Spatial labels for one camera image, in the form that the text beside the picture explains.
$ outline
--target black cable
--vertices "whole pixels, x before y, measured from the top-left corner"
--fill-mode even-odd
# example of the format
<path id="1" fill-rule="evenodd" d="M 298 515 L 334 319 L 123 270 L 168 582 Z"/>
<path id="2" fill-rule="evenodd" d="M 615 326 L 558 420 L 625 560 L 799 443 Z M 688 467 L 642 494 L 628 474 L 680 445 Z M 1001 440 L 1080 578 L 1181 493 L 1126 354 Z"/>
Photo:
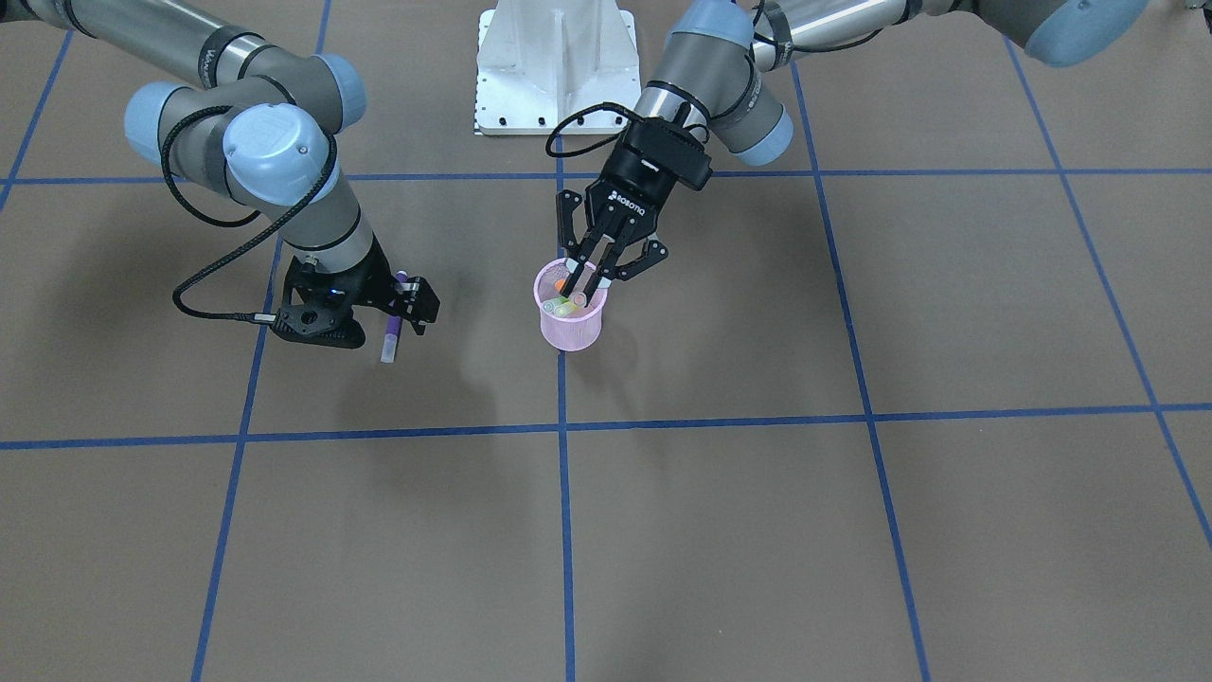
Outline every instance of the black cable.
<path id="1" fill-rule="evenodd" d="M 574 149 L 572 151 L 556 151 L 553 148 L 553 144 L 555 143 L 555 138 L 560 136 L 560 131 L 562 131 L 564 128 L 568 127 L 568 125 L 571 125 L 572 121 L 574 121 L 577 119 L 583 119 L 583 118 L 588 116 L 589 114 L 594 114 L 594 113 L 598 113 L 598 111 L 613 111 L 613 113 L 616 113 L 616 114 L 618 114 L 621 116 L 625 116 L 627 120 L 633 121 L 633 122 L 641 122 L 641 121 L 644 121 L 644 118 L 641 118 L 640 114 L 633 111 L 631 109 L 628 109 L 623 104 L 617 104 L 614 102 L 602 102 L 600 104 L 594 104 L 593 107 L 588 107 L 585 109 L 581 109 L 579 111 L 577 111 L 577 113 L 572 114 L 571 116 L 564 119 L 562 121 L 560 121 L 559 125 L 555 126 L 555 128 L 551 131 L 551 133 L 547 136 L 547 148 L 545 148 L 547 155 L 551 156 L 553 159 L 570 159 L 572 156 L 579 156 L 582 154 L 588 154 L 589 151 L 593 151 L 594 149 L 600 149 L 600 148 L 610 144 L 611 142 L 614 142 L 616 139 L 618 139 L 618 136 L 622 134 L 621 132 L 616 132 L 614 134 L 611 134 L 606 139 L 595 142 L 595 143 L 593 143 L 589 147 L 585 147 L 583 149 Z"/>
<path id="2" fill-rule="evenodd" d="M 834 45 L 833 47 L 800 47 L 799 45 L 791 45 L 790 51 L 791 52 L 804 52 L 805 55 L 824 55 L 827 52 L 841 52 L 842 50 L 850 50 L 851 47 L 858 47 L 859 45 L 869 42 L 871 39 L 874 39 L 876 35 L 879 35 L 882 30 L 884 30 L 882 28 L 875 29 L 870 34 L 868 34 L 865 38 L 859 38 L 856 41 L 847 42 L 845 45 Z M 768 39 L 765 35 L 761 35 L 759 33 L 754 33 L 754 40 L 756 40 L 758 42 L 761 42 L 764 45 L 770 45 L 771 47 L 778 47 L 779 46 L 778 42 L 774 42 L 773 40 Z"/>
<path id="3" fill-rule="evenodd" d="M 208 311 L 204 311 L 204 310 L 198 310 L 198 309 L 190 308 L 184 302 L 182 302 L 181 296 L 182 296 L 182 293 L 184 293 L 185 291 L 188 291 L 191 286 L 194 286 L 199 281 L 206 279 L 207 276 L 210 276 L 211 274 L 213 274 L 219 268 L 227 265 L 231 260 L 234 260 L 234 259 L 239 258 L 240 256 L 247 253 L 248 251 L 251 251 L 252 248 L 255 248 L 258 243 L 261 243 L 262 241 L 264 241 L 265 239 L 268 239 L 270 235 L 273 235 L 275 231 L 278 231 L 279 229 L 281 229 L 284 224 L 286 224 L 287 222 L 290 222 L 291 218 L 293 218 L 295 216 L 297 216 L 299 213 L 299 211 L 302 211 L 303 208 L 305 208 L 307 205 L 311 202 L 311 199 L 314 199 L 315 195 L 320 193 L 320 189 L 322 189 L 324 185 L 328 183 L 328 179 L 332 177 L 332 171 L 337 166 L 337 139 L 332 136 L 331 132 L 328 132 L 326 130 L 322 131 L 322 132 L 324 132 L 325 138 L 327 138 L 327 141 L 328 141 L 328 156 L 324 161 L 324 168 L 320 171 L 320 178 L 315 180 L 315 184 L 311 185 L 311 189 L 308 189 L 308 193 L 304 194 L 303 197 L 298 200 L 298 202 L 296 202 L 293 206 L 291 206 L 285 213 L 281 214 L 281 217 L 279 217 L 278 219 L 275 219 L 273 222 L 273 224 L 270 224 L 264 230 L 262 230 L 261 234 L 258 234 L 258 235 L 253 236 L 252 239 L 245 241 L 244 245 L 241 245 L 240 247 L 235 248 L 230 253 L 223 256 L 222 258 L 219 258 L 219 259 L 215 260 L 213 263 L 206 265 L 205 268 L 198 270 L 196 274 L 194 274 L 193 276 L 190 276 L 185 281 L 182 281 L 181 285 L 178 285 L 172 291 L 172 302 L 173 302 L 175 305 L 177 305 L 178 310 L 185 313 L 187 315 L 196 316 L 196 317 L 201 317 L 201 319 L 231 319 L 231 320 L 236 320 L 236 321 L 251 321 L 253 323 L 257 323 L 256 315 L 258 313 L 208 313 Z"/>
<path id="4" fill-rule="evenodd" d="M 231 107 L 227 105 L 207 107 L 205 109 L 199 109 L 189 114 L 188 116 L 181 119 L 177 122 L 177 125 L 172 126 L 172 130 L 170 130 L 168 134 L 166 134 L 164 138 L 164 144 L 160 145 L 160 172 L 164 174 L 164 183 L 168 185 L 168 191 L 172 193 L 172 197 L 176 199 L 178 204 L 181 204 L 181 207 L 189 211 L 189 213 L 195 218 L 205 223 L 218 227 L 244 227 L 250 222 L 257 219 L 257 216 L 261 214 L 261 211 L 253 211 L 252 213 L 235 220 L 212 218 L 211 216 L 195 208 L 194 205 L 190 204 L 185 199 L 185 196 L 181 193 L 181 189 L 177 189 L 177 180 L 172 177 L 172 168 L 168 167 L 168 154 L 172 153 L 172 145 L 173 143 L 177 142 L 177 136 L 179 136 L 182 131 L 184 131 L 187 127 L 194 125 L 195 122 L 202 119 L 208 119 L 211 116 L 222 116 L 223 114 L 230 110 Z"/>
<path id="5" fill-rule="evenodd" d="M 686 132 L 690 132 L 690 131 L 694 130 L 696 127 L 701 127 L 701 128 L 703 128 L 703 133 L 704 133 L 704 136 L 707 137 L 707 139 L 703 139 L 703 144 L 707 144 L 707 143 L 708 143 L 708 141 L 710 141 L 710 139 L 711 139 L 711 128 L 707 127 L 705 125 L 703 125 L 703 124 L 701 124 L 701 122 L 697 122 L 697 124 L 694 124 L 694 125 L 692 125 L 692 126 L 688 126 L 688 127 L 686 128 Z"/>

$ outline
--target arm segment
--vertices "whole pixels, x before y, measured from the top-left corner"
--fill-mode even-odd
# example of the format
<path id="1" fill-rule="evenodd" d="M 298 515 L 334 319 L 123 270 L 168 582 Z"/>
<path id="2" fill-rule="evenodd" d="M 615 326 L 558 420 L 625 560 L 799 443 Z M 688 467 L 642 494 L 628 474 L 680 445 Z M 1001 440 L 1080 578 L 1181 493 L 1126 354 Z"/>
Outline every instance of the arm segment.
<path id="1" fill-rule="evenodd" d="M 556 196 L 560 239 L 572 290 L 601 242 L 607 247 L 585 293 L 629 279 L 668 254 L 657 240 L 657 216 L 681 180 L 699 190 L 711 174 L 704 148 L 714 133 L 748 165 L 764 165 L 794 134 L 785 107 L 762 85 L 764 71 L 794 58 L 857 47 L 886 27 L 919 15 L 966 11 L 1051 65 L 1100 52 L 1140 15 L 1148 0 L 761 0 L 753 13 L 730 0 L 694 0 L 669 33 L 664 53 L 635 110 L 611 108 L 631 122 L 618 136 L 587 196 Z M 573 114 L 570 119 L 584 115 Z M 551 155 L 572 155 L 551 151 Z M 584 205 L 588 229 L 576 239 L 574 210 Z M 624 248 L 644 242 L 640 257 L 618 265 Z"/>
<path id="2" fill-rule="evenodd" d="M 173 299 L 183 311 L 255 321 L 288 340 L 337 348 L 365 340 L 353 305 L 401 316 L 417 333 L 435 321 L 439 300 L 429 283 L 422 276 L 395 280 L 339 161 L 328 157 L 336 153 L 332 134 L 366 109 L 365 87 L 349 62 L 298 57 L 175 0 L 6 0 L 0 7 L 4 21 L 79 30 L 196 86 L 141 88 L 126 109 L 131 145 L 161 166 L 170 184 L 172 176 L 188 178 L 274 219 L 273 230 L 255 241 L 281 228 L 295 248 L 278 313 L 184 305 L 181 293 L 229 262 L 223 259 L 178 287 Z"/>

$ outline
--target gripper logo text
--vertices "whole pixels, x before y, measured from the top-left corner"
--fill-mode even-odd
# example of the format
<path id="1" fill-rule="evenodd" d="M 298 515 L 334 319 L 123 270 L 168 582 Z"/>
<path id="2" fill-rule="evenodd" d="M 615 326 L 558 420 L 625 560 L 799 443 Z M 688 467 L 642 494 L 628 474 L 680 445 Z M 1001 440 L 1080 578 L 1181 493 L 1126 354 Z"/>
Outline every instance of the gripper logo text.
<path id="1" fill-rule="evenodd" d="M 215 50 L 207 50 L 202 57 L 202 70 L 210 71 L 212 62 L 215 62 Z"/>
<path id="2" fill-rule="evenodd" d="M 633 201 L 633 200 L 628 199 L 627 196 L 623 196 L 622 194 L 619 194 L 617 189 L 613 190 L 613 191 L 611 191 L 610 196 L 607 196 L 606 200 L 607 201 L 618 201 L 619 204 L 623 204 L 628 208 L 631 208 L 633 211 L 640 213 L 640 216 L 644 216 L 644 213 L 648 212 L 648 211 L 644 210 L 642 207 L 640 207 L 640 205 L 636 204 L 635 201 Z"/>

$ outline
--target blue tape line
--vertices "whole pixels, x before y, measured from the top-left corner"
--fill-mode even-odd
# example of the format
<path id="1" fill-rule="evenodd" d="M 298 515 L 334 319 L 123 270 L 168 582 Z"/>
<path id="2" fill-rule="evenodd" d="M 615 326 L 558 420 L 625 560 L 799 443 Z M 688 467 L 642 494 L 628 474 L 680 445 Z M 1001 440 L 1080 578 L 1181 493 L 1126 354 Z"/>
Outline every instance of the blue tape line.
<path id="1" fill-rule="evenodd" d="M 322 51 L 324 35 L 328 22 L 330 2 L 325 1 L 324 16 L 320 22 L 320 38 L 316 40 L 316 52 Z M 269 265 L 269 277 L 265 283 L 265 297 L 262 310 L 269 311 L 274 302 L 274 277 L 282 254 L 282 240 L 274 246 L 274 258 Z M 240 471 L 244 466 L 245 446 L 248 442 L 248 429 L 252 424 L 252 408 L 257 399 L 257 383 L 261 379 L 261 363 L 265 353 L 268 327 L 257 329 L 257 348 L 252 355 L 252 368 L 248 371 L 248 389 L 244 401 L 244 413 L 240 415 L 240 436 L 231 458 L 231 472 L 228 477 L 227 498 L 223 502 L 223 518 L 219 522 L 219 537 L 215 544 L 215 562 L 211 564 L 211 581 L 206 590 L 206 606 L 202 609 L 202 624 L 198 634 L 198 649 L 194 652 L 194 670 L 190 682 L 201 682 L 202 669 L 206 665 L 206 649 L 211 637 L 211 624 L 215 620 L 215 604 L 218 602 L 219 581 L 223 577 L 223 560 L 227 556 L 227 541 L 231 529 L 231 516 L 235 511 L 236 491 L 240 486 Z"/>
<path id="2" fill-rule="evenodd" d="M 989 174 L 1058 174 L 1056 168 L 835 168 L 821 170 L 823 177 L 951 177 Z M 1212 168 L 1065 168 L 1065 174 L 1212 174 Z M 812 177 L 811 170 L 745 171 L 721 170 L 713 177 Z M 413 173 L 353 173 L 353 182 L 421 182 L 474 179 L 551 179 L 550 172 L 413 172 Z M 594 179 L 591 172 L 567 172 L 568 179 Z M 159 184 L 160 177 L 21 177 L 0 179 L 4 184 Z M 188 182 L 179 179 L 178 183 Z"/>
<path id="3" fill-rule="evenodd" d="M 375 172 L 347 176 L 359 182 L 417 182 L 434 179 L 554 179 L 553 172 Z"/>
<path id="4" fill-rule="evenodd" d="M 954 422 L 967 419 L 1029 419 L 1048 417 L 1091 417 L 1115 414 L 1151 414 L 1149 406 L 1096 406 L 1082 408 L 1024 408 L 1007 411 L 956 411 L 938 413 L 888 413 L 873 415 L 879 423 Z"/>
<path id="5" fill-rule="evenodd" d="M 206 663 L 206 647 L 211 638 L 211 623 L 215 620 L 215 604 L 218 601 L 219 578 L 223 575 L 223 557 L 227 554 L 228 533 L 231 529 L 231 511 L 235 509 L 235 492 L 240 483 L 240 468 L 244 464 L 244 443 L 238 443 L 231 459 L 231 472 L 228 475 L 227 497 L 223 502 L 223 518 L 219 521 L 219 537 L 215 543 L 215 561 L 211 563 L 211 580 L 206 588 L 206 606 L 202 607 L 202 625 L 198 632 L 198 648 L 194 651 L 194 667 L 190 682 L 200 682 L 202 666 Z"/>
<path id="6" fill-rule="evenodd" d="M 1166 413 L 1208 413 L 1212 403 L 1173 403 L 1159 406 Z M 1022 408 L 1001 411 L 954 411 L 922 413 L 873 413 L 876 423 L 915 423 L 915 422 L 954 422 L 978 419 L 1046 419 L 1064 417 L 1097 417 L 1120 414 L 1151 414 L 1151 406 L 1090 406 L 1073 408 Z M 864 424 L 865 414 L 805 415 L 805 417 L 759 417 L 759 418 L 718 418 L 688 420 L 648 420 L 648 422 L 583 422 L 568 423 L 568 432 L 595 431 L 676 431 L 688 429 L 749 429 L 764 426 L 813 426 L 829 424 Z M 508 436 L 520 434 L 559 434 L 559 424 L 514 424 L 498 426 L 451 426 L 429 429 L 389 429 L 366 431 L 307 431 L 250 434 L 245 443 L 307 443 L 324 441 L 371 441 L 389 439 L 441 439 L 457 436 Z M 4 451 L 55 451 L 90 448 L 141 448 L 235 445 L 239 435 L 208 436 L 149 436 L 130 439 L 80 439 L 62 441 L 0 441 Z"/>
<path id="7" fill-rule="evenodd" d="M 320 15 L 320 33 L 315 38 L 315 53 L 324 52 L 324 42 L 328 38 L 328 18 L 332 16 L 332 0 L 324 0 L 324 12 Z"/>
<path id="8" fill-rule="evenodd" d="M 555 150 L 564 151 L 564 137 L 555 137 Z M 564 159 L 555 157 L 555 191 L 564 191 Z M 555 257 L 564 256 L 559 228 L 555 234 Z M 564 677 L 577 680 L 577 629 L 572 577 L 572 483 L 568 477 L 568 356 L 560 351 L 556 360 L 556 420 L 560 437 L 560 537 L 564 552 Z"/>
<path id="9" fill-rule="evenodd" d="M 854 332 L 854 317 L 850 309 L 850 297 L 846 293 L 846 277 L 841 268 L 841 258 L 837 254 L 837 241 L 834 237 L 833 219 L 829 216 L 829 201 L 825 196 L 824 179 L 821 174 L 821 164 L 817 160 L 817 147 L 812 137 L 812 125 L 808 120 L 808 107 L 804 99 L 804 86 L 800 82 L 800 69 L 791 63 L 791 80 L 795 84 L 795 96 L 800 105 L 800 122 L 804 125 L 804 136 L 808 145 L 808 157 L 812 161 L 813 182 L 817 188 L 817 200 L 821 204 L 821 218 L 824 223 L 825 239 L 829 242 L 829 260 L 834 268 L 834 276 L 837 281 L 837 297 L 841 300 L 842 316 L 846 321 L 846 333 L 850 337 L 850 354 L 854 363 L 854 377 L 858 382 L 858 394 L 863 401 L 863 417 L 867 423 L 867 435 L 871 443 L 871 454 L 875 458 L 875 471 L 880 480 L 880 493 L 884 497 L 884 512 L 888 522 L 888 534 L 892 540 L 892 551 L 896 555 L 897 573 L 901 577 L 901 591 L 904 596 L 905 612 L 909 617 L 909 629 L 913 634 L 914 651 L 917 654 L 917 669 L 922 682 L 930 682 L 930 663 L 926 658 L 926 644 L 921 635 L 921 624 L 917 619 L 917 604 L 913 595 L 913 583 L 909 579 L 909 566 L 905 562 L 904 548 L 901 543 L 901 526 L 897 522 L 896 505 L 892 502 L 892 488 L 888 485 L 887 471 L 884 466 L 884 448 L 880 446 L 880 435 L 876 430 L 875 415 L 871 411 L 871 396 L 867 386 L 867 373 L 863 371 L 863 357 L 858 349 L 858 336 Z"/>
<path id="10" fill-rule="evenodd" d="M 0 187 L 0 211 L 4 210 L 5 204 L 8 202 L 8 194 L 12 191 L 13 182 L 17 179 L 17 173 L 21 172 L 21 165 L 25 162 L 25 154 L 29 151 L 29 145 L 34 141 L 34 131 L 38 128 L 38 122 L 42 119 L 42 111 L 46 109 L 46 102 L 51 98 L 51 90 L 55 88 L 55 81 L 59 78 L 59 69 L 63 68 L 63 61 L 67 59 L 68 48 L 72 47 L 72 36 L 75 31 L 69 30 L 67 35 L 63 36 L 63 42 L 59 45 L 59 53 L 55 57 L 55 64 L 51 67 L 50 75 L 46 76 L 46 85 L 42 86 L 42 93 L 38 98 L 38 104 L 34 107 L 34 114 L 29 118 L 29 125 L 25 126 L 25 134 L 21 138 L 21 147 L 17 148 L 17 157 L 12 161 L 12 167 L 8 168 L 8 182 Z"/>
<path id="11" fill-rule="evenodd" d="M 572 577 L 572 483 L 568 476 L 568 394 L 567 354 L 560 351 L 559 412 L 560 412 L 560 535 L 564 550 L 564 675 L 566 682 L 577 680 L 577 630 Z"/>
<path id="12" fill-rule="evenodd" d="M 1098 248 L 1094 246 L 1094 239 L 1090 233 L 1088 225 L 1086 224 L 1086 217 L 1081 211 L 1081 206 L 1077 204 L 1077 195 L 1074 193 L 1073 184 L 1069 182 L 1069 176 L 1064 170 L 1064 165 L 1060 162 L 1060 155 L 1057 153 L 1056 144 L 1053 144 L 1052 133 L 1048 132 L 1047 122 L 1044 120 L 1044 113 L 1040 110 L 1039 102 L 1035 99 L 1035 93 L 1031 92 L 1031 86 L 1027 80 L 1027 73 L 1023 70 L 1023 64 L 1018 61 L 1018 55 L 1014 53 L 1013 44 L 1008 38 L 1004 38 L 1002 41 L 1006 46 L 1006 52 L 1010 55 L 1010 61 L 1014 64 L 1014 71 L 1018 74 L 1018 81 L 1023 86 L 1023 92 L 1027 93 L 1027 99 L 1031 104 L 1031 111 L 1035 114 L 1035 121 L 1039 124 L 1040 132 L 1044 134 L 1044 142 L 1047 144 L 1048 154 L 1052 155 L 1052 162 L 1056 164 L 1057 171 L 1059 172 L 1060 183 L 1064 187 L 1065 195 L 1069 197 L 1069 206 L 1073 208 L 1073 214 L 1077 219 L 1077 228 L 1081 230 L 1081 237 L 1085 240 L 1086 250 L 1090 251 L 1090 257 L 1094 262 L 1094 270 L 1098 273 L 1098 279 L 1103 285 L 1103 291 L 1107 293 L 1107 299 L 1110 302 L 1111 310 L 1115 313 L 1115 321 L 1120 325 L 1120 331 L 1124 334 L 1124 343 L 1127 344 L 1128 354 L 1132 356 L 1132 363 L 1137 368 L 1137 374 L 1140 377 L 1140 384 L 1144 386 L 1144 392 L 1149 399 L 1149 406 L 1157 419 L 1157 426 L 1161 429 L 1161 435 L 1166 441 L 1166 447 L 1170 448 L 1170 457 L 1174 460 L 1174 468 L 1178 470 L 1178 477 L 1183 482 L 1183 488 L 1187 491 L 1187 497 L 1191 503 L 1191 509 L 1195 511 L 1195 517 L 1199 521 L 1200 528 L 1204 531 L 1204 539 L 1207 541 L 1208 548 L 1212 549 L 1212 526 L 1208 525 L 1207 514 L 1204 511 L 1204 505 L 1200 503 L 1199 493 L 1196 493 L 1195 486 L 1191 483 L 1190 474 L 1187 471 L 1187 464 L 1183 462 L 1183 455 L 1178 449 L 1178 445 L 1174 443 L 1174 439 L 1170 432 L 1170 425 L 1166 424 L 1166 415 L 1157 402 L 1157 395 L 1154 391 L 1153 383 L 1149 382 L 1149 374 L 1145 372 L 1144 361 L 1140 359 L 1136 340 L 1132 338 L 1132 331 L 1128 328 L 1127 319 L 1124 316 L 1124 310 L 1120 308 L 1119 299 L 1115 297 L 1115 291 L 1111 287 L 1111 280 L 1107 275 L 1107 269 L 1103 267 L 1103 260 L 1098 254 Z"/>
<path id="13" fill-rule="evenodd" d="M 555 434 L 556 424 L 507 426 L 446 426 L 428 429 L 382 429 L 364 431 L 304 431 L 297 434 L 250 434 L 248 443 L 309 443 L 316 441 L 378 441 L 387 439 L 447 439 L 454 436 L 499 436 L 509 434 Z"/>
<path id="14" fill-rule="evenodd" d="M 1206 413 L 1212 412 L 1212 403 L 1170 403 L 1159 406 L 1165 413 Z"/>
<path id="15" fill-rule="evenodd" d="M 650 422 L 583 422 L 568 425 L 568 431 L 638 431 L 638 430 L 681 430 L 681 429 L 726 429 L 758 426 L 810 426 L 822 424 L 863 424 L 865 415 L 819 415 L 819 417 L 755 417 L 720 419 L 684 419 Z"/>
<path id="16" fill-rule="evenodd" d="M 75 439 L 59 441 L 0 441 L 5 451 L 64 451 L 90 448 L 149 448 L 158 446 L 233 446 L 239 436 L 148 436 L 133 439 Z"/>
<path id="17" fill-rule="evenodd" d="M 15 179 L 13 184 L 159 184 L 162 177 L 23 177 Z M 188 180 L 181 178 L 177 184 L 185 184 Z"/>

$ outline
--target pink mesh cup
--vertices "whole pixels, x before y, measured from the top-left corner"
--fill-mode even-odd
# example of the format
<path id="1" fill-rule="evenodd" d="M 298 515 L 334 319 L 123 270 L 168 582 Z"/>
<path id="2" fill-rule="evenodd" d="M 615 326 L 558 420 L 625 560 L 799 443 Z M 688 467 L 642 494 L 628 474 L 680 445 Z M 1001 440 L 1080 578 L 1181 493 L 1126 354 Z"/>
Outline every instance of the pink mesh cup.
<path id="1" fill-rule="evenodd" d="M 538 276 L 534 277 L 534 304 L 538 305 L 538 327 L 543 332 L 543 338 L 547 338 L 547 343 L 555 346 L 561 351 L 583 351 L 588 349 L 594 340 L 598 339 L 598 334 L 602 331 L 602 306 L 606 304 L 606 288 L 599 288 L 594 292 L 594 298 L 588 300 L 584 306 L 573 305 L 572 310 L 556 309 L 565 305 L 547 305 L 544 308 L 543 303 L 549 302 L 554 298 L 560 298 L 560 292 L 555 287 L 555 282 L 568 276 L 568 265 L 565 264 L 565 259 L 560 258 L 558 260 L 551 260 L 538 270 Z M 593 263 L 585 263 L 585 269 L 593 271 Z M 577 282 L 577 288 L 574 290 L 572 298 L 584 297 L 582 290 L 584 288 L 585 280 L 589 279 L 589 273 L 583 273 L 581 275 L 581 281 Z"/>

